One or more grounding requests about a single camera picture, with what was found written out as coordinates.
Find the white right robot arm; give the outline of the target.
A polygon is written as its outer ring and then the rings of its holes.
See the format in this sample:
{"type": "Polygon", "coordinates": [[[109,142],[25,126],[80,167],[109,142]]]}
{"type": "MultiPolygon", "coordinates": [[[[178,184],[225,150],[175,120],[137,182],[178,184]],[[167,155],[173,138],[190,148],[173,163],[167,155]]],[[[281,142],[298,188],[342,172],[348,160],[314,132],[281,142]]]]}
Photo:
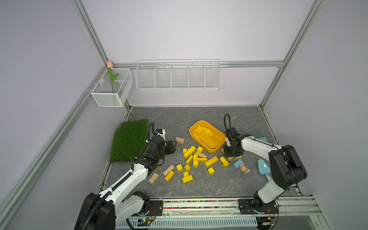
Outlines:
{"type": "Polygon", "coordinates": [[[274,145],[253,136],[241,135],[234,127],[225,129],[225,157],[236,157],[245,151],[252,152],[270,164],[271,177],[264,187],[254,194],[250,208],[262,214],[276,199],[308,176],[299,155],[291,145],[274,145]]]}

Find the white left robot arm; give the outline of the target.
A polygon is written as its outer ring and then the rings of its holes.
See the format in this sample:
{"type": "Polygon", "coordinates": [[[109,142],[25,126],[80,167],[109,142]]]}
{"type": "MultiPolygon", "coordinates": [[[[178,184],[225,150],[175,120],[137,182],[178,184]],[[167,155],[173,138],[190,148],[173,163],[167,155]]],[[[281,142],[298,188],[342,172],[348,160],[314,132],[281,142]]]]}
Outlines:
{"type": "Polygon", "coordinates": [[[147,213],[150,197],[135,192],[127,195],[144,181],[166,155],[176,152],[177,141],[166,141],[162,136],[152,137],[143,153],[137,157],[131,168],[113,185],[98,194],[90,193],[83,201],[74,229],[114,230],[136,213],[147,213]]]}

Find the yellow plastic tub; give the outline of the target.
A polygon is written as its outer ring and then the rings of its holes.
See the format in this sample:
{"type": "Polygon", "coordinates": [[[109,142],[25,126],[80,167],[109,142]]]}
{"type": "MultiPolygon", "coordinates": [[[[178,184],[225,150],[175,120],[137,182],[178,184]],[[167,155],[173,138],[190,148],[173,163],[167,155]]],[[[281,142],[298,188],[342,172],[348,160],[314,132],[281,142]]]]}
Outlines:
{"type": "Polygon", "coordinates": [[[221,149],[226,141],[225,134],[205,120],[199,120],[189,129],[191,138],[210,153],[221,149]]]}

